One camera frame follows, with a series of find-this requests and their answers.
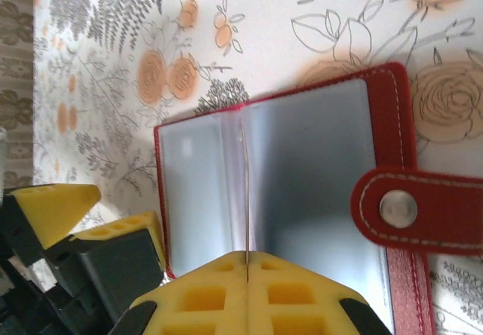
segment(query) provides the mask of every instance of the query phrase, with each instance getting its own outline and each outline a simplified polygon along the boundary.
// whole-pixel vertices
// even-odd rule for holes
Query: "card holder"
[[[248,120],[247,117],[254,115],[256,110],[260,111],[260,107],[263,107],[264,103],[281,103],[282,101],[277,101],[277,99],[283,99],[293,100],[296,104],[298,101],[305,100],[304,97],[307,97],[308,100],[310,93],[313,93],[314,90],[322,89],[321,94],[327,93],[327,90],[334,92],[334,89],[337,90],[341,87],[346,88],[345,92],[357,90],[357,82],[363,84],[363,91],[367,93],[367,116],[371,126],[372,144],[372,154],[369,157],[372,156],[374,163],[372,166],[364,167],[365,169],[358,174],[352,185],[355,186],[350,201],[353,223],[370,241],[386,246],[384,261],[387,263],[387,283],[389,283],[390,294],[384,301],[390,302],[392,319],[389,322],[393,325],[389,327],[396,334],[426,335],[433,333],[429,266],[426,252],[481,253],[483,233],[481,225],[472,227],[469,223],[456,221],[453,213],[458,208],[465,208],[465,218],[472,220],[473,223],[481,224],[481,186],[483,183],[477,179],[442,176],[417,170],[408,77],[405,68],[397,63],[387,63],[303,90],[276,94],[251,101],[247,105],[155,128],[159,194],[165,233],[164,248],[169,265],[167,273],[170,277],[175,277],[173,273],[173,264],[177,261],[175,257],[185,257],[185,259],[193,257],[193,261],[203,262],[208,257],[217,257],[218,254],[240,249],[238,247],[241,246],[242,238],[239,238],[239,232],[235,229],[245,225],[243,216],[240,214],[243,210],[244,188],[237,184],[241,183],[239,178],[243,177],[244,159],[240,154],[242,152],[240,136],[244,117],[245,130],[250,135],[250,123],[254,124],[256,120]],[[280,117],[285,118],[287,122],[296,120],[289,114],[280,115]],[[265,127],[268,125],[267,122],[273,122],[270,115],[266,116],[264,120]],[[210,128],[209,140],[205,136],[207,135],[205,125]],[[291,126],[285,126],[287,127],[282,131],[285,131],[289,137]],[[252,133],[260,132],[260,128],[264,128],[263,124],[258,128],[253,128]],[[343,128],[337,130],[344,135]],[[191,139],[186,141],[187,133]],[[283,143],[283,135],[280,138],[270,135],[268,137],[274,141]],[[294,135],[296,136],[297,133],[290,133],[291,137]],[[196,155],[201,158],[198,164],[192,162],[196,160],[192,154],[190,160],[185,158],[185,156],[190,157],[190,148],[192,150],[192,145],[196,140],[200,140],[208,147],[208,149],[205,148],[207,152],[203,152],[205,149],[202,150],[204,154],[197,152]],[[254,160],[254,163],[251,164],[256,166],[256,156],[253,153],[251,158]],[[207,168],[210,171],[222,171],[221,176],[225,180],[223,181],[222,178],[220,181],[217,175],[210,178],[206,172]],[[199,178],[203,175],[207,175],[203,177],[204,190],[206,189],[207,192],[204,195],[200,195],[199,192],[190,192],[190,181],[196,176]],[[450,188],[449,182],[457,183],[451,186],[457,188],[457,192],[453,192],[454,188]],[[277,185],[276,177],[273,178],[272,184]],[[205,201],[206,195],[213,195],[209,189],[214,187],[218,188],[218,194],[223,194],[220,199],[222,205],[218,207],[217,211],[209,204],[209,201]],[[403,190],[414,197],[417,203],[417,218],[412,226],[405,229],[394,228],[381,219],[381,198],[392,190]],[[447,209],[441,211],[438,206],[440,199],[431,193],[435,193],[436,197],[442,195],[441,198],[447,198]],[[255,187],[255,193],[251,193],[254,203],[257,203],[256,197],[259,194],[260,188]],[[347,196],[349,205],[350,190]],[[192,202],[192,211],[186,212],[183,209],[181,216],[177,214],[180,209],[177,209],[174,204],[183,200]],[[186,243],[173,246],[173,238],[190,238],[196,231],[208,230],[206,218],[201,215],[206,211],[218,213],[218,230],[215,232],[220,238],[223,238],[220,243],[224,243],[224,245],[208,250],[210,253],[202,250],[204,247],[200,244],[195,246],[195,250],[187,248]],[[434,225],[435,212],[445,215],[445,220],[441,222],[437,220],[438,225],[436,226]],[[429,226],[430,229],[428,229],[428,223],[433,223],[433,226]],[[469,238],[464,234],[465,231],[470,234]],[[253,246],[264,249],[265,245],[257,243],[256,239],[253,240]],[[334,266],[337,266],[337,259],[334,259]],[[384,276],[384,274],[379,272],[377,276]]]

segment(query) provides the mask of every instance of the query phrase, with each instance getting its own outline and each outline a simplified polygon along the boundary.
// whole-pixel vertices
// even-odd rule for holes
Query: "rose drawing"
[[[166,85],[166,65],[163,56],[157,51],[147,51],[141,57],[137,70],[138,93],[148,104],[156,104],[162,97]]]
[[[181,8],[179,19],[181,28],[194,27],[198,19],[198,3],[195,0],[187,0]]]
[[[297,87],[301,88],[331,78],[345,76],[365,68],[365,66],[358,66],[349,61],[320,60],[302,74],[297,82]]]
[[[483,134],[483,69],[471,62],[428,66],[412,83],[420,136],[449,143]]]
[[[168,87],[177,99],[185,100],[192,96],[198,81],[197,66],[191,55],[174,62],[168,76]]]

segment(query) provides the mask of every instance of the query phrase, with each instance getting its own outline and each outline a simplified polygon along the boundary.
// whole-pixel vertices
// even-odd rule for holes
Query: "snap button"
[[[408,192],[391,190],[380,200],[379,213],[387,224],[395,228],[406,228],[416,220],[417,204]]]

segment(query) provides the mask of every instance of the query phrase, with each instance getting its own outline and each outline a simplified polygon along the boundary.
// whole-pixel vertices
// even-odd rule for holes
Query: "floral tablecloth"
[[[158,210],[155,125],[388,60],[420,166],[483,176],[482,2],[35,0],[34,181],[100,187],[76,229]],[[483,258],[431,265],[439,333],[483,333]]]

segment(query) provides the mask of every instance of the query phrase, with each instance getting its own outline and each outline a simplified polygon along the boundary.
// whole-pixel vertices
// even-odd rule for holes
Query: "yellow clamp jaw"
[[[248,271],[245,252],[220,257],[135,300],[110,335],[390,335],[337,282],[262,252]]]
[[[0,232],[23,265],[62,240],[100,199],[96,186],[49,184],[5,190]]]

